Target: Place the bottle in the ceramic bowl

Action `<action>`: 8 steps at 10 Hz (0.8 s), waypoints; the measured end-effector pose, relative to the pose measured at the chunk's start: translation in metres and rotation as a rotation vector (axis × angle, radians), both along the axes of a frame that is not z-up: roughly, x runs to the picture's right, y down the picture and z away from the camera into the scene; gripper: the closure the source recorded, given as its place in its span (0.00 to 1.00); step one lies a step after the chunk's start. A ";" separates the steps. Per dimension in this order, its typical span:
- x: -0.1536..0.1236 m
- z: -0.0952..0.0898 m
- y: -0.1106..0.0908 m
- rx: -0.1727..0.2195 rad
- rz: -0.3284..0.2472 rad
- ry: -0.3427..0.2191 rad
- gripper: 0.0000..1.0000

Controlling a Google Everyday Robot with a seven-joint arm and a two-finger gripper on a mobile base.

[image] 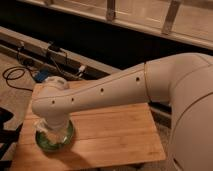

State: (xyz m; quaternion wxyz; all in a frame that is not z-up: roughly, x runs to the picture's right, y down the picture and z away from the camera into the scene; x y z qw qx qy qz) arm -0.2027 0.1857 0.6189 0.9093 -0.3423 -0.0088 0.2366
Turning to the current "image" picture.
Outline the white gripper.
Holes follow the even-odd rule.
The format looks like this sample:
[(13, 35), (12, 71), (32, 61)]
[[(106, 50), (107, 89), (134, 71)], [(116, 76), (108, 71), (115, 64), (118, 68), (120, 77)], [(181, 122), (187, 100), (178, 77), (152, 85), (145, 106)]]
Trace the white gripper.
[(49, 139), (62, 139), (67, 135), (69, 117), (67, 115), (43, 118), (44, 127), (47, 129)]

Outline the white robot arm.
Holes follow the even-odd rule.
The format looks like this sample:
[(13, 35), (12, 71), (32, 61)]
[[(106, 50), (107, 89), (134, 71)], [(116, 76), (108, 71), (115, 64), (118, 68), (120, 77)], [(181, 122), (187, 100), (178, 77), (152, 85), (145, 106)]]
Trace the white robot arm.
[(213, 56), (181, 53), (147, 61), (71, 89), (51, 76), (32, 111), (54, 131), (72, 112), (144, 102), (172, 109), (166, 171), (213, 171)]

